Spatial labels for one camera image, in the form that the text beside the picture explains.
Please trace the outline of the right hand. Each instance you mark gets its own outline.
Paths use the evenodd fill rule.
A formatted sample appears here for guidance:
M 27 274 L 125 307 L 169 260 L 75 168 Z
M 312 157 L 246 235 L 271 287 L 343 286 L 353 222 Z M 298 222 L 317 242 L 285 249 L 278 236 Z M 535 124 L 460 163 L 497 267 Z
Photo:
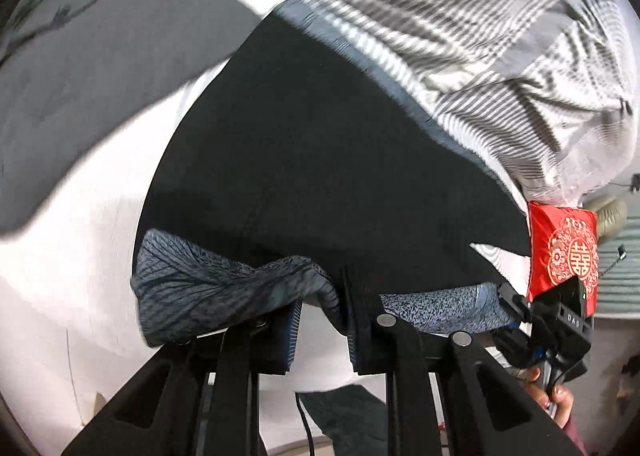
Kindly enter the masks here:
M 551 410 L 555 410 L 553 421 L 564 429 L 574 407 L 574 395 L 562 384 L 555 386 L 548 394 L 538 386 L 540 375 L 539 367 L 522 370 L 520 376 L 524 382 L 524 389 L 545 412 L 550 413 Z

